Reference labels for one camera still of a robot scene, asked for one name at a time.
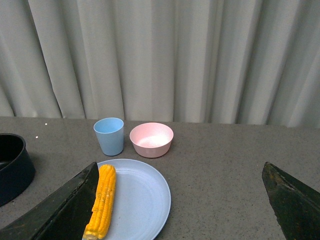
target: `curtain fold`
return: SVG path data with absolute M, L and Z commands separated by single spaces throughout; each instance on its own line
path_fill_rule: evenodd
M 0 116 L 320 127 L 320 1 L 0 1 Z

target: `plate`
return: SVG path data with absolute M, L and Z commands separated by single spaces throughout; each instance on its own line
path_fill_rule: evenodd
M 116 189 L 109 231 L 104 240 L 153 240 L 164 227 L 171 207 L 167 181 L 154 167 L 133 159 L 112 159 Z

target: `yellow corn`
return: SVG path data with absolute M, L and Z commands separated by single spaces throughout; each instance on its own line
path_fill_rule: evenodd
M 87 240 L 102 239 L 106 236 L 110 221 L 116 190 L 116 169 L 112 165 L 102 165 L 90 222 L 86 225 L 83 238 Z

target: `blue cup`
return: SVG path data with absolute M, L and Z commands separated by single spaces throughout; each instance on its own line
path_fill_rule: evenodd
M 97 121 L 93 129 L 102 152 L 107 156 L 120 154 L 124 149 L 124 122 L 116 117 Z

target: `gray countertop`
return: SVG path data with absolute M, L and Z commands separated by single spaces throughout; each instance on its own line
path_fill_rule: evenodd
M 155 167 L 171 191 L 157 239 L 284 240 L 262 181 L 265 162 L 320 190 L 320 129 L 166 122 L 167 154 L 139 156 L 129 139 L 140 121 L 125 121 L 121 154 L 105 156 L 96 120 L 0 117 L 0 133 L 21 135 L 36 168 L 31 185 L 0 207 L 0 228 L 32 209 L 92 162 L 135 159 Z

